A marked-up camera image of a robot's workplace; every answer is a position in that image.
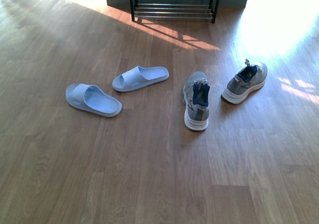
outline metal shoe rack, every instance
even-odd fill
[[[135,18],[211,19],[215,23],[219,0],[209,0],[206,5],[138,3],[130,0],[132,21]]]

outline light blue slide sandal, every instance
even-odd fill
[[[99,87],[86,84],[72,84],[65,91],[68,103],[83,111],[104,117],[114,117],[122,109],[122,104],[105,94]]]
[[[169,77],[165,67],[144,68],[137,66],[113,80],[112,86],[116,91],[127,92],[164,81]]]

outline sneaker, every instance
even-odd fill
[[[262,88],[266,81],[267,66],[264,63],[247,65],[227,85],[222,97],[230,103],[241,103],[252,91]]]
[[[186,104],[184,121],[191,130],[201,131],[208,127],[208,92],[209,85],[201,71],[193,73],[183,88],[183,102]]]

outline rack shelf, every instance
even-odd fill
[[[211,19],[215,23],[219,0],[200,4],[138,3],[130,0],[132,21],[135,18]]]

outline shoe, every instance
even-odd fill
[[[241,103],[252,91],[262,88],[267,77],[267,66],[264,63],[250,64],[242,69],[227,85],[222,97],[232,104]]]
[[[186,104],[184,121],[187,128],[201,131],[208,127],[208,92],[209,85],[201,71],[193,73],[183,88],[183,102]]]

